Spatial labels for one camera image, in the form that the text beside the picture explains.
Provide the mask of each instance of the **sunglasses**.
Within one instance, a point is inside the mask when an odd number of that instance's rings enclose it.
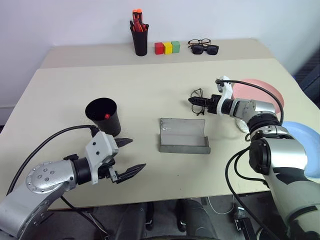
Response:
[[[192,39],[188,41],[188,48],[191,48],[193,54],[202,54],[206,51],[209,55],[217,55],[219,46],[211,45],[211,40],[208,38],[204,39]]]

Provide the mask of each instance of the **wire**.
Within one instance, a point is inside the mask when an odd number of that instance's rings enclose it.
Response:
[[[20,168],[18,169],[18,171],[16,172],[15,176],[12,179],[12,182],[10,184],[10,187],[8,189],[8,192],[6,193],[7,195],[9,193],[11,193],[14,190],[14,187],[18,181],[18,178],[20,177],[21,173],[23,172],[24,168],[27,166],[27,164],[30,162],[30,160],[33,158],[34,155],[36,155],[37,152],[39,152],[40,149],[42,149],[44,147],[44,145],[46,145],[49,141],[51,141],[52,139],[54,139],[56,136],[63,134],[65,132],[71,131],[71,130],[75,130],[75,129],[96,129],[97,127],[95,125],[78,125],[78,126],[72,126],[72,127],[68,127],[65,128],[61,131],[56,132],[55,134],[51,135],[50,137],[48,137],[46,140],[44,140],[43,143],[41,143],[22,163],[22,165],[20,166]]]
[[[254,85],[252,83],[248,83],[248,82],[245,82],[245,81],[238,81],[238,80],[220,80],[220,79],[217,79],[215,81],[216,83],[235,83],[235,84],[243,84],[243,85],[247,85],[247,86],[250,86],[250,87],[253,87],[253,88],[256,88],[256,89],[259,89],[263,92],[265,92],[266,94],[270,95],[275,101],[276,103],[278,104],[279,106],[279,109],[280,109],[280,124],[282,125],[282,123],[284,122],[284,117],[285,117],[285,114],[284,114],[284,108],[282,107],[282,104],[281,102],[279,101],[279,99],[273,94],[271,93],[270,91],[264,89],[263,87],[261,86],[258,86],[258,85]]]
[[[232,195],[232,208],[226,212],[217,212],[214,207],[212,206],[211,202],[210,202],[210,198],[208,198],[208,202],[209,202],[209,205],[211,207],[211,209],[216,213],[216,214],[219,214],[219,215],[225,215],[225,214],[228,214],[228,213],[231,213],[233,211],[233,209],[235,208],[235,197]]]
[[[104,240],[105,238],[103,237],[102,233],[104,233],[104,231],[102,231],[102,229],[100,229],[100,227],[98,227],[97,224],[95,224],[94,221],[92,221],[88,216],[86,216],[80,209],[76,208],[75,206],[73,206],[70,202],[67,201],[67,199],[64,198],[64,196],[60,197],[62,201],[64,201],[65,204],[67,204],[72,210],[76,211],[81,217],[83,217],[84,219],[86,219],[89,223],[91,223],[95,229],[98,230],[99,234],[100,234],[100,238],[101,240]]]
[[[245,152],[247,152],[247,151],[248,151],[248,149],[245,150],[245,151],[243,151],[242,153],[238,154],[238,156],[236,157],[236,159],[235,159],[235,161],[234,161],[234,171],[235,171],[235,173],[236,173],[240,178],[242,178],[242,179],[250,180],[250,181],[262,182],[264,185],[266,185],[266,186],[269,188],[268,183],[267,183],[266,180],[264,180],[264,179],[262,179],[262,178],[255,178],[255,177],[243,176],[243,175],[241,175],[241,174],[238,172],[238,168],[237,168],[237,166],[238,166],[238,161],[239,161],[239,159],[241,158],[241,156],[242,156]]]
[[[193,94],[196,94],[198,97],[203,98],[203,96],[204,96],[204,91],[202,90],[202,88],[198,88],[198,89],[196,89],[196,90],[193,90],[192,93],[190,94],[190,98],[192,98],[192,95],[193,95]],[[194,110],[194,106],[195,106],[194,104],[192,104],[192,106],[191,106],[191,111],[192,111],[194,114],[196,114],[197,116],[199,116],[200,114],[205,115],[205,107],[204,107],[204,106],[201,107],[201,111],[200,111],[200,112],[196,112],[196,111]]]
[[[233,155],[230,160],[227,162],[226,166],[225,166],[225,181],[226,184],[228,185],[230,191],[232,192],[232,194],[234,195],[234,197],[237,199],[237,201],[239,202],[239,204],[247,211],[248,214],[251,215],[251,217],[269,234],[270,237],[272,237],[275,240],[280,240],[262,221],[259,220],[259,218],[244,204],[244,202],[240,199],[240,197],[236,194],[236,192],[234,191],[233,187],[231,186],[230,180],[229,180],[229,176],[228,176],[228,171],[229,171],[229,166],[232,163],[232,161],[238,156],[238,155],[243,155],[246,151],[248,151],[250,149],[250,146],[248,146],[247,148],[237,152],[235,155]]]
[[[104,233],[107,234],[107,235],[110,235],[110,234],[106,231],[106,229],[105,229],[105,227],[102,225],[102,223],[101,223],[98,219],[96,219],[96,217],[95,217],[92,213],[89,213],[89,216],[91,217],[91,219],[92,219],[92,221],[95,223],[95,225],[96,225],[102,232],[104,232]]]

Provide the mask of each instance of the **floor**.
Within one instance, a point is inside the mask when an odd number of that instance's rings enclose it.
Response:
[[[242,195],[244,203],[261,220],[272,220],[273,214],[277,213],[271,193],[259,192],[250,195]],[[220,240],[244,240],[242,232],[237,231],[232,220],[231,213],[220,215],[214,213],[206,198],[195,199],[201,202],[207,210],[211,222]],[[210,197],[210,202],[217,212],[226,212],[232,207],[232,196]],[[176,217],[174,214],[176,200],[158,201],[154,203],[154,227],[152,231],[146,231],[145,237],[175,235],[181,236],[176,227]],[[94,215],[107,228],[109,233],[114,234],[121,221],[122,214],[126,210],[126,205],[103,206],[94,209]],[[255,231],[259,226],[251,220]],[[95,229],[81,216],[75,212],[64,211],[54,212],[47,220],[39,226],[34,240],[95,240]]]

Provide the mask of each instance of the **table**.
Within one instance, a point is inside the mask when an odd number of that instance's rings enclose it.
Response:
[[[87,59],[75,60],[74,63],[66,59],[68,51],[77,52],[75,49],[78,48],[78,55],[81,55],[81,49],[86,52],[86,48],[94,49],[94,46],[62,47],[66,54],[61,55],[60,61],[53,49],[42,68],[34,74],[0,134],[0,201],[21,163],[44,139],[66,127],[92,124],[85,116],[85,107],[100,97],[109,97],[118,105],[122,127],[118,137],[134,139],[133,143],[119,149],[115,169],[121,173],[136,164],[146,163],[146,167],[121,184],[102,179],[96,185],[86,183],[77,186],[65,193],[73,205],[90,207],[230,194],[224,176],[225,166],[234,153],[248,146],[244,141],[245,134],[227,115],[205,113],[204,116],[196,116],[192,113],[188,102],[192,90],[202,88],[205,97],[219,94],[215,79],[222,75],[232,80],[260,79],[282,93],[285,121],[300,122],[320,132],[319,109],[268,51],[257,53],[259,48],[266,49],[262,44],[253,39],[247,41],[248,44],[255,43],[255,47],[248,48],[247,59],[243,56],[224,59],[231,53],[220,47],[220,60],[204,54],[205,61],[191,53],[182,62],[176,62],[181,58],[178,55],[155,56],[149,53],[138,64],[129,64],[125,57],[131,53],[122,52],[122,65],[119,65],[121,62],[107,64],[106,60],[103,63],[88,54],[84,55],[88,56]],[[237,45],[237,40],[222,42]],[[96,48],[107,50],[113,46]],[[96,66],[90,66],[90,58]],[[160,118],[205,119],[205,134],[211,154],[159,152]],[[84,147],[90,139],[90,132],[85,129],[58,136],[32,159],[18,184],[38,163],[58,161],[75,153],[83,157]],[[248,177],[259,177],[250,168],[248,160],[246,154],[239,161],[239,172]],[[238,178],[233,169],[230,170],[230,181],[237,193],[267,190],[260,182]],[[51,208],[66,208],[66,205],[58,199]]]

